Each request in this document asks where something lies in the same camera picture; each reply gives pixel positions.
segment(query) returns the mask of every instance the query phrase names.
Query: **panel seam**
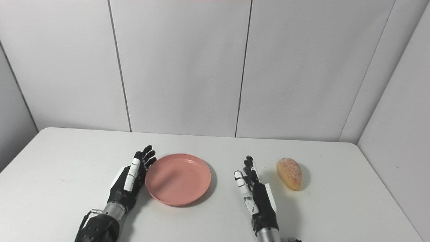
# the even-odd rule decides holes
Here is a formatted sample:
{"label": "panel seam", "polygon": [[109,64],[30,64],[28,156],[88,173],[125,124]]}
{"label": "panel seam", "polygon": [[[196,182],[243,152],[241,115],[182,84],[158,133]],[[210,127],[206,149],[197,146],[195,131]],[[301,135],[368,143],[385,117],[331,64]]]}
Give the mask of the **panel seam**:
{"label": "panel seam", "polygon": [[[417,26],[418,26],[419,22],[421,21],[421,18],[422,18],[423,14],[424,14],[424,11],[425,11],[425,9],[427,8],[427,6],[428,6],[428,5],[429,5],[429,2],[427,2],[426,6],[423,8],[423,11],[421,12],[421,14],[420,14],[420,18],[418,19],[417,23],[415,24],[415,27],[414,27],[414,30],[412,31],[411,36],[409,36],[409,39],[408,39],[408,41],[406,42],[405,47],[403,48],[402,53],[400,53],[400,57],[399,57],[399,59],[397,60],[397,62],[396,62],[396,64],[395,64],[395,67],[393,68],[393,72],[391,73],[390,78],[388,78],[388,81],[387,81],[387,83],[385,84],[384,89],[382,90],[381,95],[380,95],[380,96],[379,96],[379,98],[378,98],[378,101],[376,102],[375,106],[373,107],[372,112],[371,112],[371,114],[370,114],[370,116],[369,116],[369,119],[368,119],[368,120],[367,120],[367,122],[366,122],[366,125],[364,126],[364,128],[365,128],[365,129],[366,129],[367,125],[369,124],[370,119],[372,118],[372,116],[373,116],[373,114],[374,114],[374,112],[375,112],[375,110],[376,110],[376,107],[378,106],[378,103],[379,103],[379,101],[380,101],[380,100],[381,100],[381,98],[382,98],[382,95],[384,94],[385,90],[387,89],[387,86],[388,86],[388,84],[389,84],[389,82],[390,82],[391,78],[393,77],[394,72],[395,72],[395,70],[397,69],[397,66],[399,65],[400,60],[402,59],[402,56],[403,56],[403,54],[404,54],[404,52],[405,52],[406,48],[408,47],[409,42],[411,41],[412,36],[413,36],[413,35],[414,35],[414,33],[415,33],[415,29],[417,28]],[[360,139],[361,139],[361,136],[363,136],[363,133],[364,133],[364,130],[365,130],[365,129],[363,129],[363,131],[361,132],[360,137],[358,138],[358,140],[360,140]]]}
{"label": "panel seam", "polygon": [[243,75],[245,73],[246,51],[248,49],[248,38],[249,38],[249,26],[251,24],[252,1],[253,0],[251,0],[251,4],[249,5],[248,30],[246,32],[245,54],[243,57],[242,80],[240,81],[239,103],[238,103],[238,107],[237,107],[236,129],[234,131],[234,137],[237,136],[237,124],[239,123],[240,102],[242,99]]}
{"label": "panel seam", "polygon": [[394,5],[396,4],[396,1],[397,1],[397,0],[395,0],[395,1],[394,1],[394,3],[393,3],[393,5],[391,6],[391,10],[390,10],[390,13],[388,14],[387,20],[385,21],[384,28],[382,28],[381,35],[379,36],[378,42],[376,43],[375,50],[373,51],[372,57],[370,58],[369,64],[367,65],[367,68],[366,68],[366,71],[365,71],[365,73],[364,73],[363,79],[361,80],[360,86],[358,87],[358,90],[357,90],[357,93],[356,93],[356,95],[355,95],[354,101],[352,102],[352,105],[351,105],[351,108],[350,108],[350,110],[349,110],[348,116],[347,116],[347,118],[346,118],[346,120],[345,120],[345,123],[344,123],[344,125],[343,125],[343,127],[342,127],[342,131],[341,131],[341,132],[340,132],[340,134],[339,134],[338,142],[339,142],[339,140],[341,139],[342,133],[343,133],[343,131],[344,131],[344,129],[345,129],[345,126],[346,126],[346,124],[347,124],[347,122],[348,122],[348,118],[349,118],[349,116],[351,115],[352,108],[354,107],[355,101],[357,100],[358,94],[360,93],[361,86],[363,85],[364,79],[366,78],[367,72],[369,71],[369,67],[370,67],[370,65],[372,64],[373,57],[375,56],[376,50],[378,49],[379,43],[380,43],[380,41],[381,41],[382,35],[384,34],[384,31],[385,31],[385,28],[386,28],[386,26],[387,26],[388,20],[389,20],[389,19],[390,19],[390,17],[391,17],[391,13],[393,12]]}
{"label": "panel seam", "polygon": [[6,55],[6,51],[3,48],[3,44],[1,43],[1,41],[0,41],[0,49],[3,51],[3,54],[4,54],[4,57],[6,59],[7,65],[9,66],[9,69],[10,69],[10,71],[12,73],[13,80],[15,81],[16,86],[18,87],[18,91],[21,94],[22,100],[24,101],[24,105],[25,105],[25,107],[26,107],[26,109],[28,111],[28,114],[30,115],[31,122],[33,123],[34,128],[36,129],[37,133],[39,133],[39,129],[37,128],[36,122],[34,121],[33,115],[32,115],[32,113],[30,111],[30,108],[28,107],[27,100],[25,100],[24,94],[22,93],[21,86],[19,86],[18,79],[16,78],[15,72],[12,69],[12,65],[10,64],[9,58]]}
{"label": "panel seam", "polygon": [[127,102],[126,88],[124,85],[124,78],[123,78],[123,70],[121,68],[120,53],[118,51],[118,43],[117,43],[117,34],[115,33],[114,18],[112,16],[112,8],[111,8],[111,1],[110,0],[107,0],[107,5],[109,7],[109,15],[111,17],[112,33],[114,34],[115,50],[117,52],[118,68],[120,70],[121,85],[123,87],[124,102],[126,104],[127,120],[129,122],[129,130],[131,132],[132,131],[132,125],[131,125],[131,121],[130,121],[129,105]]}

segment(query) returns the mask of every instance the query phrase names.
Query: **black cable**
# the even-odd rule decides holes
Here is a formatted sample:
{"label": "black cable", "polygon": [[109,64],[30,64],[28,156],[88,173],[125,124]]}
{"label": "black cable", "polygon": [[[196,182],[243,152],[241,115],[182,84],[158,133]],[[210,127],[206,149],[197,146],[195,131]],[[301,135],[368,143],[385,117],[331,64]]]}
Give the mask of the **black cable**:
{"label": "black cable", "polygon": [[82,222],[81,222],[81,225],[79,225],[78,233],[76,234],[75,242],[77,242],[77,240],[78,240],[78,236],[79,236],[79,233],[81,232],[81,230],[82,230],[83,226],[85,225],[86,221],[88,220],[88,218],[89,218],[89,215],[90,215],[90,214],[91,214],[91,211],[89,211],[89,212],[88,212],[88,213],[83,217]]}

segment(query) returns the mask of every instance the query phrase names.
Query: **silver metal cylinder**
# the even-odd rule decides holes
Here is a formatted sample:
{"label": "silver metal cylinder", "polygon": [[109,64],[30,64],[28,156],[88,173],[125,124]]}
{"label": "silver metal cylinder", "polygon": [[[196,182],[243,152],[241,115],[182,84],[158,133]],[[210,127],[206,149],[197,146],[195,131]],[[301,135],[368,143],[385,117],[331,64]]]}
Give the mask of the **silver metal cylinder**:
{"label": "silver metal cylinder", "polygon": [[257,232],[258,242],[281,242],[279,231],[275,228],[263,228]]}
{"label": "silver metal cylinder", "polygon": [[109,202],[103,210],[103,214],[113,217],[115,220],[120,221],[126,213],[126,208],[119,203]]}

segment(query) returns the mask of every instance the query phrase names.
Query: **plate rim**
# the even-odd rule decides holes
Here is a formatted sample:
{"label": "plate rim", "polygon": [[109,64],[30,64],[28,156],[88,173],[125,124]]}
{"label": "plate rim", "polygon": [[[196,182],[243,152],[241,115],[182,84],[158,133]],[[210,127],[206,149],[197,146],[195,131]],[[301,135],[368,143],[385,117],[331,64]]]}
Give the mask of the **plate rim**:
{"label": "plate rim", "polygon": [[151,168],[150,169],[148,169],[148,171],[147,171],[147,173],[146,173],[146,176],[145,176],[145,186],[146,186],[146,189],[148,190],[148,192],[149,192],[149,194],[151,195],[151,197],[153,197],[155,200],[157,200],[157,201],[159,201],[159,202],[161,202],[161,203],[163,203],[163,204],[166,204],[166,205],[169,205],[169,206],[184,206],[184,205],[187,205],[187,204],[190,204],[190,203],[193,203],[193,202],[195,202],[195,201],[197,201],[198,199],[200,199],[207,191],[208,191],[208,189],[209,189],[209,187],[210,187],[210,185],[211,185],[211,183],[212,183],[212,173],[211,173],[211,170],[209,169],[209,166],[208,166],[208,164],[206,163],[206,161],[204,161],[203,159],[201,159],[201,158],[199,158],[199,157],[197,157],[197,156],[195,156],[195,155],[192,155],[192,154],[188,154],[188,153],[173,153],[173,154],[169,154],[169,155],[165,155],[165,156],[163,156],[163,157],[161,157],[160,159],[157,159],[157,161],[154,163],[154,164],[156,164],[158,161],[160,161],[160,160],[162,160],[162,159],[167,159],[168,157],[170,157],[170,156],[175,156],[175,155],[186,155],[186,156],[190,156],[190,157],[192,157],[192,158],[194,158],[194,159],[191,159],[191,160],[193,160],[193,161],[195,161],[195,159],[196,160],[198,160],[198,161],[201,161],[201,162],[199,162],[205,169],[207,169],[207,172],[208,172],[208,175],[209,175],[209,182],[208,182],[208,184],[207,184],[207,187],[205,187],[205,190],[204,190],[204,192],[201,194],[201,195],[199,195],[196,199],[193,199],[193,200],[190,200],[190,201],[187,201],[186,203],[170,203],[170,202],[166,202],[166,201],[163,201],[163,200],[161,200],[161,199],[159,199],[159,198],[157,198],[155,195],[153,195],[152,193],[151,193],[151,191],[150,191],[150,189],[148,189],[148,182],[147,182],[147,179],[148,179],[148,177],[150,177],[150,176],[148,176],[148,173],[150,172],[150,170],[151,170]]}

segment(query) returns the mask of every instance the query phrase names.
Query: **pink plate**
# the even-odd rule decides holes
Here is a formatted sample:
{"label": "pink plate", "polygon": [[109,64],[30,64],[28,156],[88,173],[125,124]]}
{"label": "pink plate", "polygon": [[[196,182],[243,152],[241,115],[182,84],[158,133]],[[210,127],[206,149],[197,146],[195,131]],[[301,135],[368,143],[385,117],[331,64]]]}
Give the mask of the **pink plate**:
{"label": "pink plate", "polygon": [[170,206],[196,201],[203,196],[210,183],[208,165],[189,154],[172,154],[157,160],[145,178],[149,194]]}

